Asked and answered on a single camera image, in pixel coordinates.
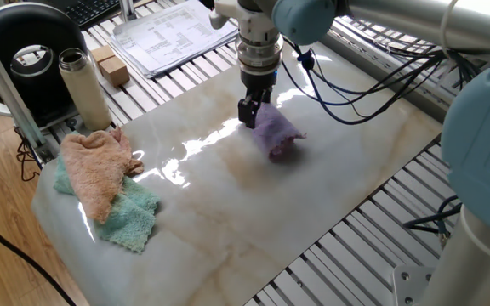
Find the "pink towel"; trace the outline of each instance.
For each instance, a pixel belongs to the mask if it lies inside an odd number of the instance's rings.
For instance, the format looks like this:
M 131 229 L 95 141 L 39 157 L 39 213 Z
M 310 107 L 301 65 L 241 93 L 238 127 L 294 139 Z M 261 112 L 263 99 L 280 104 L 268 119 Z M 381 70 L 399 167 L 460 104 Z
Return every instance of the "pink towel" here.
M 123 190 L 123 176 L 142 173 L 143 163 L 132 159 L 128 138 L 119 127 L 88 137 L 68 134 L 60 150 L 86 216 L 104 224 L 111 201 Z

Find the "white marble surface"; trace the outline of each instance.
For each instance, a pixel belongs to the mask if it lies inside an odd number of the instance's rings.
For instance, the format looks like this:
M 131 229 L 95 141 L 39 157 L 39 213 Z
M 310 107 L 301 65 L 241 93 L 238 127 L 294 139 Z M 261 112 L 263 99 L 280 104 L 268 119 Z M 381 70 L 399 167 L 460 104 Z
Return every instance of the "white marble surface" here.
M 315 49 L 329 79 L 353 89 L 374 84 Z M 288 51 L 284 57 L 306 84 Z M 162 198 L 142 255 L 90 232 L 77 199 L 52 188 L 55 165 L 45 167 L 32 209 L 92 305 L 243 305 L 441 130 L 405 100 L 344 126 L 281 69 L 272 103 L 307 139 L 297 141 L 292 161 L 271 164 L 236 119 L 244 92 L 234 67 L 124 126 L 145 164 L 136 180 Z M 368 114 L 391 95 L 377 93 L 358 109 Z M 348 106 L 336 113 L 356 118 Z

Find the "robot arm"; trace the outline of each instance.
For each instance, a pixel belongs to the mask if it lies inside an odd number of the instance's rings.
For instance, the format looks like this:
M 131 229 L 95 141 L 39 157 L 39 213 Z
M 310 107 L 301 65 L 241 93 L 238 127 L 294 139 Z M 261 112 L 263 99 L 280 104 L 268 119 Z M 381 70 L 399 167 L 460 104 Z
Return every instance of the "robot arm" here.
M 271 89 L 281 63 L 282 37 L 304 45 L 320 40 L 339 15 L 353 15 L 440 43 L 440 24 L 451 0 L 215 0 L 214 28 L 239 24 L 236 42 L 247 98 L 240 113 L 254 113 L 247 101 Z M 446 29 L 450 48 L 490 51 L 490 1 L 461 0 Z M 245 123 L 250 118 L 241 118 Z

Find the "black cable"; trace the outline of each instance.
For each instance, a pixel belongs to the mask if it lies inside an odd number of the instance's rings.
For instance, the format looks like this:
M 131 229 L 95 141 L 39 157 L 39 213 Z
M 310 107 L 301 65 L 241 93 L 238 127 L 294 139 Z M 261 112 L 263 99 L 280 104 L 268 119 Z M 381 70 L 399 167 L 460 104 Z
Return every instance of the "black cable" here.
M 435 233 L 438 235 L 439 234 L 444 234 L 444 235 L 449 234 L 449 232 L 447 231 L 444 219 L 459 213 L 460 209 L 462 207 L 462 203 L 459 203 L 458 205 L 456 205 L 455 207 L 453 207 L 452 209 L 450 209 L 446 212 L 444 212 L 444 209 L 451 201 L 454 201 L 457 199 L 458 199 L 458 197 L 456 195 L 448 197 L 446 200 L 444 200 L 442 202 L 442 204 L 438 208 L 438 211 L 436 214 L 431 215 L 429 217 L 419 218 L 419 219 L 416 219 L 413 221 L 406 222 L 405 224 L 402 225 L 402 227 L 405 229 L 409 229 L 409 230 L 411 229 L 411 230 L 428 231 L 430 233 Z M 431 229 L 431 228 L 427 228 L 424 226 L 418 226 L 418 224 L 425 224 L 428 222 L 434 222 L 436 224 L 436 226 L 438 227 L 438 229 Z
M 458 195 L 453 195 L 445 199 L 440 207 L 438 208 L 438 213 L 442 213 L 444 209 L 446 209 L 447 204 L 451 203 L 452 201 L 455 201 L 459 198 Z
M 440 205 L 440 207 L 438 208 L 438 214 L 441 214 L 443 213 L 443 210 L 446 209 L 446 206 L 452 202 L 452 201 L 455 201 L 457 200 L 459 197 L 457 195 L 453 195 L 453 196 L 450 196 L 448 197 L 447 199 L 445 199 L 442 204 Z M 443 220 L 440 220 L 438 222 L 436 222 L 436 225 L 438 225 L 438 229 L 440 230 L 440 233 L 442 234 L 446 234 L 448 231 L 447 231 L 447 227 L 446 227 L 446 224 Z
M 425 231 L 425 232 L 429 232 L 429 233 L 432 233 L 432 234 L 436 234 L 438 235 L 440 232 L 438 231 L 438 229 L 432 229 L 430 227 L 426 227 L 426 226 L 420 226 L 420 225 L 409 225 L 407 227 L 408 230 L 422 230 L 422 231 Z
M 18 247 L 14 246 L 12 243 L 7 241 L 5 238 L 3 238 L 0 235 L 0 243 L 4 246 L 7 247 L 10 251 L 14 252 L 16 255 L 20 256 L 22 259 L 24 259 L 30 266 L 32 266 L 39 274 L 41 274 L 45 280 L 48 281 L 50 285 L 64 298 L 64 300 L 69 304 L 70 306 L 75 306 L 75 303 L 73 300 L 67 295 L 67 293 L 62 289 L 62 287 L 50 276 L 43 267 L 39 265 L 35 260 L 33 260 L 31 257 L 29 257 L 27 254 L 22 252 Z
M 30 178 L 24 178 L 24 174 L 25 174 L 24 167 L 26 166 L 26 162 L 35 162 L 39 166 L 39 169 L 41 169 L 42 167 L 39 161 L 37 160 L 37 158 L 32 153 L 33 150 L 31 149 L 30 142 L 24 136 L 22 136 L 22 134 L 20 133 L 17 127 L 14 128 L 14 132 L 17 133 L 21 139 L 20 145 L 18 146 L 18 149 L 16 149 L 16 153 L 17 153 L 16 160 L 20 163 L 20 167 L 21 167 L 20 177 L 22 178 L 23 182 L 29 182 L 32 179 L 34 179 L 37 175 L 39 175 L 39 173 L 33 172 Z
M 300 61 L 302 63 L 302 67 L 306 71 L 306 75 L 307 75 L 307 77 L 308 77 L 308 79 L 309 79 L 309 81 L 311 83 L 311 86 L 313 87 L 313 89 L 315 91 L 315 96 L 311 96 L 310 94 L 306 93 L 298 85 L 298 83 L 290 75 L 290 72 L 289 72 L 286 64 L 284 62 L 282 62 L 282 66 L 283 66 L 285 72 L 287 72 L 287 74 L 288 74 L 289 78 L 291 79 L 292 83 L 294 84 L 294 86 L 296 86 L 296 88 L 298 90 L 300 90 L 305 96 L 307 96 L 310 99 L 313 99 L 313 100 L 319 102 L 321 104 L 322 108 L 334 120 L 336 120 L 336 121 L 338 121 L 338 122 L 340 122 L 342 124 L 346 124 L 346 125 L 361 124 L 361 123 L 364 123 L 364 122 L 367 122 L 369 120 L 374 119 L 377 115 L 379 115 L 379 114 L 383 113 L 384 111 L 386 111 L 392 104 L 394 104 L 394 102 L 396 102 L 400 98 L 402 98 L 402 97 L 410 94 L 413 90 L 415 90 L 418 87 L 420 87 L 438 69 L 438 67 L 440 66 L 441 62 L 444 61 L 444 60 L 446 60 L 446 57 L 445 57 L 444 53 L 441 50 L 429 52 L 429 53 L 426 53 L 426 54 L 414 54 L 414 56 L 408 62 L 404 63 L 403 65 L 401 65 L 400 67 L 398 67 L 397 69 L 395 69 L 388 76 L 386 76 L 383 80 L 379 81 L 377 84 L 375 84 L 374 86 L 372 86 L 369 90 L 362 91 L 362 92 L 357 92 L 357 91 L 351 91 L 351 90 L 348 90 L 348 89 L 345 89 L 345 88 L 341 88 L 341 87 L 339 87 L 339 86 L 331 83 L 330 81 L 328 81 L 326 79 L 326 77 L 324 76 L 324 72 L 322 71 L 322 68 L 321 68 L 321 66 L 319 64 L 318 59 L 315 56 L 315 52 L 312 49 L 310 49 L 307 53 L 303 54 L 301 52 L 301 50 L 300 50 L 300 48 L 299 48 L 298 45 L 294 44 L 293 42 L 291 42 L 290 40 L 288 40 L 286 37 L 284 37 L 284 40 L 285 40 L 285 42 L 288 45 L 291 46 L 291 48 L 294 49 L 294 51 L 296 51 L 298 53 L 298 55 L 299 55 L 298 61 Z M 471 80 L 471 78 L 473 78 L 475 76 L 476 70 L 478 68 L 475 67 L 473 64 L 471 64 L 467 59 L 463 58 L 457 52 L 454 52 L 452 50 L 449 50 L 449 54 L 450 54 L 450 57 L 452 58 L 452 60 L 454 60 L 454 62 L 457 64 L 457 68 L 459 69 L 459 73 L 462 73 L 464 80 L 465 81 L 466 80 L 469 80 L 469 79 Z M 415 63 L 418 60 L 426 60 L 426 61 L 422 65 L 420 65 L 418 68 L 413 69 L 412 71 L 406 73 L 403 76 L 399 76 L 396 80 L 394 80 L 392 82 L 389 82 L 389 83 L 385 83 L 385 82 L 389 81 L 394 75 L 396 75 L 397 73 L 400 73 L 400 71 L 402 71 L 403 69 L 405 69 L 409 65 Z M 322 81 L 324 81 L 334 92 L 336 92 L 342 98 L 344 98 L 345 99 L 345 102 L 334 103 L 334 102 L 327 102 L 327 101 L 322 100 L 322 97 L 321 97 L 321 95 L 319 93 L 319 90 L 318 90 L 318 88 L 317 88 L 317 86 L 315 84 L 315 80 L 311 76 L 311 70 L 313 70 L 312 68 L 313 68 L 313 66 L 314 66 L 315 63 L 317 64 L 317 66 L 319 66 L 319 72 L 313 71 L 313 73 L 316 75 L 316 77 L 318 77 L 319 79 L 321 79 Z M 410 85 L 415 81 L 415 79 L 417 79 L 417 77 L 419 77 L 424 71 L 427 71 L 430 68 L 432 68 L 432 71 L 430 73 L 428 73 L 428 75 L 421 82 L 419 82 L 417 85 L 415 85 L 412 88 L 410 88 Z M 391 85 L 394 85 L 394 84 L 396 84 L 398 82 L 401 82 L 401 81 L 404 81 L 404 80 L 406 80 L 406 81 L 403 84 L 403 86 L 401 86 L 396 91 L 396 93 L 389 100 L 387 100 L 379 109 L 377 109 L 373 114 L 371 114 L 369 116 L 364 116 L 364 115 L 360 114 L 358 112 L 358 110 L 356 109 L 356 107 L 354 106 L 354 103 L 355 102 L 357 102 L 358 100 L 364 98 L 368 94 L 376 93 L 376 92 L 378 92 L 380 90 L 383 90 L 383 89 L 385 89 L 385 88 L 387 88 L 387 87 L 389 87 Z M 356 94 L 356 95 L 358 95 L 358 97 L 356 97 L 354 99 L 347 99 L 347 97 L 345 97 L 340 91 L 345 92 L 345 93 L 348 93 L 348 94 Z M 352 108 L 353 108 L 353 111 L 361 119 L 355 120 L 355 121 L 347 121 L 347 120 L 344 120 L 342 118 L 339 118 L 334 113 L 332 113 L 332 111 L 330 111 L 330 109 L 328 108 L 328 105 L 329 106 L 351 105 Z
M 313 50 L 312 48 L 310 48 L 310 52 L 313 53 L 313 59 L 315 60 L 316 62 L 316 66 L 319 67 L 319 71 L 321 72 L 321 76 L 322 76 L 322 79 L 326 79 L 326 77 L 324 76 L 324 72 L 322 71 L 322 67 L 321 67 L 321 64 L 319 63 L 319 59 L 316 57 L 316 53 L 315 53 L 315 50 Z M 334 88 L 334 87 L 330 87 L 335 93 L 337 93 L 341 98 L 343 98 L 345 101 L 349 102 L 349 99 L 347 97 L 345 97 L 337 88 Z M 363 114 L 361 114 L 360 112 L 358 112 L 358 110 L 356 109 L 355 107 L 355 104 L 352 103 L 350 105 L 350 107 L 353 108 L 353 111 L 355 112 L 355 114 L 361 118 L 366 118 Z

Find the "cable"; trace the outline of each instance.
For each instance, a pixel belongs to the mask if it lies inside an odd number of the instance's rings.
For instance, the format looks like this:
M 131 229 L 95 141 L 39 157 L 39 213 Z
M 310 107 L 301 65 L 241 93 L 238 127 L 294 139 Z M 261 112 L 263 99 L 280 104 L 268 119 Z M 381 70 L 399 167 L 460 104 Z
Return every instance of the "cable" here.
M 40 275 L 44 277 L 45 280 L 48 281 L 50 285 L 64 298 L 64 300 L 69 304 L 70 306 L 75 306 L 75 303 L 73 300 L 67 295 L 67 293 L 62 289 L 62 287 L 50 276 L 49 273 L 43 267 L 39 265 L 35 260 L 33 260 L 31 257 L 29 257 L 27 254 L 22 252 L 18 247 L 14 246 L 12 243 L 7 241 L 5 238 L 3 238 L 0 235 L 0 243 L 4 246 L 7 247 L 10 251 L 14 252 L 16 255 L 20 256 L 22 259 L 24 259 L 30 266 L 32 266 L 37 272 L 39 272 Z
M 453 12 L 453 8 L 457 4 L 459 0 L 451 0 L 449 5 L 447 6 L 446 12 L 443 14 L 442 23 L 440 24 L 440 42 L 442 43 L 442 52 L 446 55 L 448 60 L 452 60 L 451 56 L 449 56 L 449 52 L 447 51 L 447 24 L 449 23 L 449 16 Z
M 322 76 L 322 80 L 326 80 L 326 77 L 324 76 L 324 72 L 322 71 L 322 68 L 321 68 L 321 64 L 319 63 L 319 59 L 316 57 L 316 53 L 315 53 L 315 50 L 313 50 L 312 48 L 310 48 L 309 50 L 310 52 L 313 53 L 313 59 L 315 59 L 315 62 L 316 62 L 316 66 L 319 67 L 319 71 L 321 72 L 321 76 Z M 349 102 L 349 99 L 347 97 L 345 97 L 335 86 L 332 87 L 330 86 L 330 88 L 335 92 L 337 93 L 341 98 L 343 98 L 345 101 Z M 355 114 L 361 118 L 366 118 L 363 114 L 359 113 L 358 110 L 356 109 L 355 107 L 355 104 L 351 104 L 350 107 L 353 108 L 353 111 L 355 112 Z
M 419 54 L 417 56 L 411 57 L 411 59 L 401 65 L 400 67 L 396 68 L 393 72 L 391 72 L 388 76 L 386 76 L 383 80 L 379 81 L 375 85 L 373 85 L 370 89 L 366 91 L 351 91 L 342 87 L 339 87 L 332 82 L 328 81 L 324 75 L 324 72 L 322 71 L 322 67 L 319 64 L 318 59 L 316 58 L 315 51 L 310 49 L 306 53 L 302 53 L 299 46 L 288 40 L 286 37 L 283 38 L 285 42 L 291 46 L 291 48 L 296 51 L 296 53 L 299 55 L 297 60 L 301 63 L 302 68 L 306 71 L 307 78 L 309 79 L 311 86 L 313 87 L 315 91 L 315 96 L 312 96 L 309 93 L 306 93 L 304 89 L 301 88 L 301 86 L 298 85 L 298 83 L 293 79 L 292 75 L 290 74 L 290 71 L 287 68 L 287 65 L 282 62 L 282 66 L 287 72 L 289 78 L 291 79 L 291 82 L 294 84 L 294 86 L 302 92 L 305 96 L 307 96 L 310 99 L 313 99 L 317 102 L 319 102 L 322 106 L 322 108 L 325 110 L 325 112 L 331 116 L 334 120 L 345 124 L 345 125 L 356 125 L 356 124 L 361 124 L 364 122 L 367 122 L 369 120 L 374 119 L 377 115 L 383 113 L 386 111 L 394 102 L 399 100 L 402 97 L 405 97 L 406 95 L 410 94 L 413 90 L 417 89 L 421 85 L 428 80 L 432 74 L 439 68 L 440 64 L 442 63 L 443 60 L 445 60 L 446 56 L 441 50 L 436 50 L 429 52 L 427 54 Z M 462 78 L 465 82 L 468 82 L 471 80 L 473 77 L 475 77 L 476 71 L 479 69 L 475 67 L 473 64 L 471 64 L 467 59 L 463 58 L 460 54 L 458 54 L 455 51 L 449 50 L 448 54 L 450 56 L 450 59 L 452 59 L 456 66 L 459 68 L 459 74 L 462 75 Z M 417 62 L 418 60 L 426 60 L 422 65 L 419 67 L 411 70 L 410 72 L 396 77 L 395 80 L 391 81 L 390 79 L 392 77 L 395 77 L 397 73 L 401 73 L 403 69 L 406 67 L 410 66 L 411 64 Z M 313 70 L 313 67 L 315 66 L 315 63 L 319 67 L 319 72 Z M 419 82 L 417 85 L 414 85 L 413 87 L 410 88 L 410 85 L 414 83 L 414 81 L 419 77 L 421 74 L 423 74 L 425 71 L 432 69 L 425 77 L 424 79 Z M 340 95 L 345 102 L 328 102 L 324 101 L 320 95 L 320 92 L 318 90 L 318 87 L 315 84 L 315 80 L 313 79 L 312 73 L 319 79 L 321 79 L 323 82 L 327 84 L 334 92 L 336 92 L 338 95 Z M 377 93 L 378 91 L 381 91 L 385 88 L 388 88 L 389 86 L 392 86 L 394 84 L 397 84 L 399 82 L 404 81 L 403 86 L 401 86 L 395 93 L 394 95 L 387 100 L 379 109 L 377 109 L 373 114 L 364 116 L 363 114 L 359 113 L 358 110 L 356 109 L 356 106 L 354 105 L 355 102 L 358 100 L 364 98 L 365 96 L 373 93 Z M 357 95 L 354 99 L 348 99 L 345 97 L 341 92 L 345 92 L 348 94 L 354 94 Z M 353 111 L 361 118 L 355 121 L 348 121 L 342 118 L 337 117 L 329 108 L 328 106 L 344 106 L 344 105 L 351 105 L 353 108 Z
M 30 178 L 24 178 L 24 174 L 25 174 L 24 167 L 26 165 L 26 162 L 35 162 L 39 166 L 39 169 L 42 169 L 43 167 L 41 167 L 41 163 L 33 155 L 32 153 L 33 150 L 31 149 L 30 142 L 24 136 L 22 136 L 22 134 L 20 133 L 17 127 L 14 128 L 14 132 L 17 133 L 21 139 L 20 145 L 18 146 L 18 149 L 16 149 L 16 153 L 17 153 L 16 160 L 20 163 L 21 166 L 21 178 L 23 182 L 29 182 L 32 179 L 34 179 L 36 176 L 38 176 L 39 173 L 33 172 Z
M 445 218 L 451 217 L 457 213 L 460 212 L 460 209 L 462 207 L 462 203 L 459 203 L 452 209 L 444 212 L 443 210 L 449 204 L 451 201 L 457 200 L 458 197 L 456 195 L 448 197 L 446 200 L 442 202 L 440 207 L 438 208 L 438 212 L 434 215 L 431 215 L 429 217 L 425 218 L 419 218 L 413 221 L 406 222 L 405 224 L 402 225 L 403 228 L 405 229 L 411 229 L 411 230 L 423 230 L 423 231 L 428 231 L 430 233 L 434 233 L 437 235 L 449 235 L 449 231 L 447 231 L 445 222 L 443 221 Z M 435 225 L 438 227 L 438 229 L 432 229 L 424 226 L 418 226 L 418 224 L 425 224 L 428 222 L 434 222 Z

